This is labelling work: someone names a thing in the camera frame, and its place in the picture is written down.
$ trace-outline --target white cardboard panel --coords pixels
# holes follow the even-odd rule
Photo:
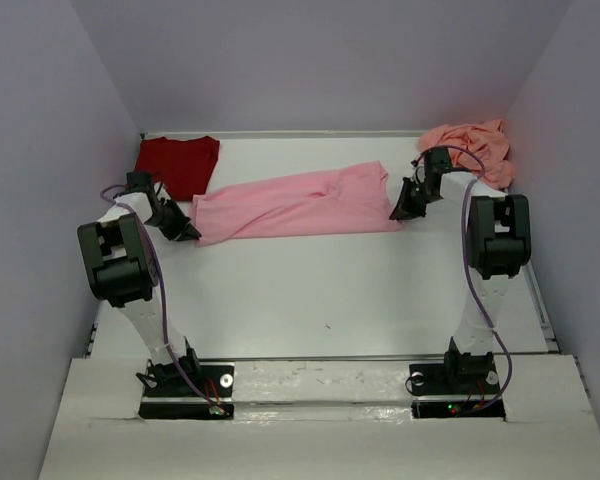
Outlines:
[[[348,368],[340,363],[324,362],[324,371],[337,377]],[[600,480],[600,435],[570,357],[515,357],[517,382],[505,395],[513,417],[507,422],[411,420],[404,410],[385,409],[383,416],[376,409],[370,416],[328,406],[282,407],[277,414],[232,422],[109,416],[109,403],[137,401],[137,389],[125,378],[138,366],[120,359],[74,361],[41,480]],[[394,372],[388,370],[390,379]],[[249,376],[248,368],[243,372],[236,374],[236,388]],[[91,387],[88,395],[101,397],[96,407],[76,408],[87,395],[82,385]]]
[[[229,139],[210,191],[263,178],[380,160],[395,201],[417,139]],[[441,354],[460,320],[460,209],[440,201],[427,218],[387,234],[234,240],[204,248],[153,232],[169,315],[202,358]],[[94,357],[144,357],[129,322],[108,304]],[[499,329],[512,352],[546,352],[524,275]]]

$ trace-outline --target garment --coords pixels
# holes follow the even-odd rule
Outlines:
[[[229,238],[392,232],[389,175],[380,162],[233,185],[194,196],[198,245]]]
[[[174,200],[189,201],[207,191],[219,149],[220,142],[211,137],[143,140],[135,170],[153,174],[156,182],[163,181]]]
[[[487,168],[483,182],[492,188],[506,188],[515,177],[515,169],[505,160],[509,140],[502,133],[504,120],[491,120],[477,125],[442,125],[420,137],[418,147],[426,150],[435,145],[455,145],[474,153]],[[461,165],[475,173],[480,167],[466,153],[449,150],[453,165]]]

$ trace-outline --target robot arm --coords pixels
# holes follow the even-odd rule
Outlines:
[[[176,390],[187,391],[167,351],[165,328],[175,357],[193,381],[201,376],[200,365],[187,339],[168,319],[166,327],[162,323],[157,259],[144,224],[159,228],[173,241],[201,235],[162,186],[156,191],[147,172],[128,173],[125,190],[114,201],[98,221],[78,228],[89,286],[96,298],[108,301],[131,321],[149,349],[149,376],[138,374],[140,380],[149,388],[175,385]]]
[[[497,383],[487,381],[490,373],[495,373],[493,327],[511,279],[531,255],[528,200],[476,183],[472,173],[452,166],[447,148],[430,149],[423,159],[423,163],[414,162],[413,176],[404,179],[390,218],[405,221],[424,217],[426,206],[442,198],[465,208],[465,193],[472,186],[463,254],[475,293],[492,324],[487,323],[469,291],[444,363],[411,366],[412,375],[419,378],[412,382],[413,394],[466,395],[477,381],[491,390],[487,393],[496,393]]]

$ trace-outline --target red cloth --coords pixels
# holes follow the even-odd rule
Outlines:
[[[135,170],[151,173],[156,182],[163,181],[174,200],[189,202],[194,195],[206,193],[219,150],[220,142],[211,137],[143,140]]]

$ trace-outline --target pink shirt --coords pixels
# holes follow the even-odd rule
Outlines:
[[[509,152],[509,140],[504,136],[504,120],[491,120],[477,125],[441,125],[423,134],[418,141],[420,151],[435,145],[455,145],[473,152],[483,161],[487,174],[482,179],[491,188],[507,188],[515,169],[505,160]],[[479,173],[480,168],[466,153],[449,150],[454,166]]]
[[[230,238],[393,232],[389,174],[380,162],[303,173],[195,195],[191,219],[198,245]]]

